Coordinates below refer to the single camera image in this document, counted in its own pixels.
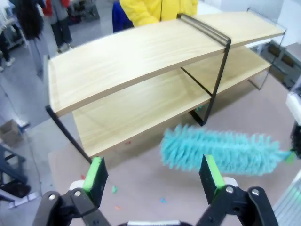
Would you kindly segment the cardboard box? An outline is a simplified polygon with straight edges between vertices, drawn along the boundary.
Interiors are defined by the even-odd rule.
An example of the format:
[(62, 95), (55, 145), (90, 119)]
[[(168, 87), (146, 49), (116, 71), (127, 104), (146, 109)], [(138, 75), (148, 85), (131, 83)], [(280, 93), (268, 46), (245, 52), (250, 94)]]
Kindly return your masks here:
[(10, 147), (22, 141), (23, 135), (21, 130), (13, 119), (0, 126), (0, 139)]

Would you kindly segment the aluminium frame rail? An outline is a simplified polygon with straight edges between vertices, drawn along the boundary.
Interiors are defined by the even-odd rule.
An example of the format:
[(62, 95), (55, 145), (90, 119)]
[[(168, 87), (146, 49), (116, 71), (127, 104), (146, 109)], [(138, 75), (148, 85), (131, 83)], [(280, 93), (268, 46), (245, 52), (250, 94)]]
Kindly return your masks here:
[(301, 173), (274, 206), (279, 226), (301, 226)]

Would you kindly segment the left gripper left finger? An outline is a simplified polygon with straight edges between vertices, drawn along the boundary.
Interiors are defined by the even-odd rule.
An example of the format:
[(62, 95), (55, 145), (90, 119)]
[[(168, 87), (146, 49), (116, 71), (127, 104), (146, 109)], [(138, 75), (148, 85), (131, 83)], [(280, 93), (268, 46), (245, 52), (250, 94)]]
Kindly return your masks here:
[(85, 226), (111, 226), (99, 210), (107, 178), (104, 158), (95, 157), (83, 185), (65, 194), (49, 191), (42, 196), (32, 226), (70, 226), (76, 218)]

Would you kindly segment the person in blue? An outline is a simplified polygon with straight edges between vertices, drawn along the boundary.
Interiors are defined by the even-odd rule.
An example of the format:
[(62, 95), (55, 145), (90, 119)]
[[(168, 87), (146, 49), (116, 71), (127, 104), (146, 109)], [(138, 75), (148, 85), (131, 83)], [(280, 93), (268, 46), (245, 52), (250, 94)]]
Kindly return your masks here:
[(112, 30), (113, 33), (133, 28), (133, 23), (128, 19), (121, 7), (120, 1), (113, 3), (112, 7)]

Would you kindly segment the person in red top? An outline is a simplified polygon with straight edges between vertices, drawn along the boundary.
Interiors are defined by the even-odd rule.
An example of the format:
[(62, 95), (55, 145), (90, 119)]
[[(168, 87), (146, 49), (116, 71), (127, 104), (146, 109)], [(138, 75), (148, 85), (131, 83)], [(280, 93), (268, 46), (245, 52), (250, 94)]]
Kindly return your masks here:
[(42, 11), (45, 16), (52, 16), (51, 0), (45, 0), (45, 6)]

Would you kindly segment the person in yellow jacket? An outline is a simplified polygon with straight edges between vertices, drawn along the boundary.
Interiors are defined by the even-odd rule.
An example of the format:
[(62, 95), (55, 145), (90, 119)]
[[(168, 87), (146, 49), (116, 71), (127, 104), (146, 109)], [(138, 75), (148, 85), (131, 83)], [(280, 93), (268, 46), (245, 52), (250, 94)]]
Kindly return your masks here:
[(120, 0), (120, 5), (135, 27), (173, 20), (184, 13), (197, 14), (198, 0)]

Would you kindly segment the person with long black hair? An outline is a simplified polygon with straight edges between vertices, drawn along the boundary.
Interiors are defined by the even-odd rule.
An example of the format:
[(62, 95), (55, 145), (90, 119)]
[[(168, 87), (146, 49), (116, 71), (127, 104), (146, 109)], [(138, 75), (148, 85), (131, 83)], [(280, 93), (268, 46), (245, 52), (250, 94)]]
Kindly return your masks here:
[(29, 47), (33, 59), (36, 74), (43, 74), (42, 43), (43, 18), (38, 7), (44, 8), (43, 0), (17, 0), (16, 17), (19, 21), (23, 35)]

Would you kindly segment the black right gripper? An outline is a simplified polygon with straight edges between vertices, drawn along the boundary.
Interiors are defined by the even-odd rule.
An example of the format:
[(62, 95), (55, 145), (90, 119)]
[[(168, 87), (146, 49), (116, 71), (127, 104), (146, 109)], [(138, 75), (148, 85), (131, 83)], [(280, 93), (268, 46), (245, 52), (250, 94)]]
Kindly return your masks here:
[(286, 163), (294, 161), (294, 153), (298, 158), (301, 158), (301, 125), (297, 121), (294, 122), (290, 138), (293, 152), (290, 152), (285, 159)]

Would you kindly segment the teal chenille duster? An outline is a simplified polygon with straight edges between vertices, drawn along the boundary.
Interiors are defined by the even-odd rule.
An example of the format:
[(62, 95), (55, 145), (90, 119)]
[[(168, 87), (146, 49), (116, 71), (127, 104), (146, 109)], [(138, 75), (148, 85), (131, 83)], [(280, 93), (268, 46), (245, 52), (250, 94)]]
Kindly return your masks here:
[(274, 171), (292, 152), (265, 134), (248, 135), (178, 125), (165, 131), (161, 160), (171, 169), (200, 170), (203, 155), (211, 155), (223, 174), (261, 176)]

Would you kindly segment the black bag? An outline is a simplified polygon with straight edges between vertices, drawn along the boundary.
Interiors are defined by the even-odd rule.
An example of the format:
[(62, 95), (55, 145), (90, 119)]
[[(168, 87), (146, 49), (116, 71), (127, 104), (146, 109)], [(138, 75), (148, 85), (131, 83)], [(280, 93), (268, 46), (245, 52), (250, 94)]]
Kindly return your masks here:
[(18, 198), (25, 197), (31, 191), (31, 187), (29, 185), (20, 182), (9, 182), (6, 184), (2, 184), (0, 185), (0, 189)]

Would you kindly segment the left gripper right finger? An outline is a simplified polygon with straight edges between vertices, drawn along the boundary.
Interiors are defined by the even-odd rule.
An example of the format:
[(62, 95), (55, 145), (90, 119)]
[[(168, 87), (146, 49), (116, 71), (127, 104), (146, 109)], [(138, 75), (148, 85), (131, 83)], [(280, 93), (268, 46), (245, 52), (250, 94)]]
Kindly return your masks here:
[(237, 216), (242, 226), (279, 226), (265, 190), (226, 184), (211, 155), (203, 155), (199, 176), (209, 207), (196, 226), (220, 226), (227, 215)]

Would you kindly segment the wooden two-tier shelf black frame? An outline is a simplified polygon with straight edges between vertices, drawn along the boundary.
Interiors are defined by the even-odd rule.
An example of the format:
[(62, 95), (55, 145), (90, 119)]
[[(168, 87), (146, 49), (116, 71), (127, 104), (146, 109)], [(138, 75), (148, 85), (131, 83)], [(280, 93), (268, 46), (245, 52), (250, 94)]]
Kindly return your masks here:
[(196, 17), (181, 13), (176, 20), (203, 35), (197, 38), (198, 44), (208, 47), (208, 38), (222, 49), (221, 53), (181, 67), (181, 77), (193, 82), (193, 87), (186, 89), (185, 110), (200, 126), (206, 124), (219, 93), (270, 67), (246, 45), (285, 33), (250, 11)]
[(170, 21), (109, 35), (44, 59), (46, 111), (79, 154), (90, 157), (60, 117), (103, 97), (175, 68), (228, 54), (231, 38), (196, 18)]

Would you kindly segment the person in dark jacket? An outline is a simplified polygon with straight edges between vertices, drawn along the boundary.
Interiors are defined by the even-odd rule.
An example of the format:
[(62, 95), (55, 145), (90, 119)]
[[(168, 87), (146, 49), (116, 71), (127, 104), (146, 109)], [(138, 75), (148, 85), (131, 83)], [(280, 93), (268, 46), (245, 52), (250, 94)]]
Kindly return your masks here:
[(51, 8), (49, 22), (57, 45), (57, 52), (62, 53), (68, 50), (72, 44), (67, 12), (70, 0), (49, 0), (49, 3)]

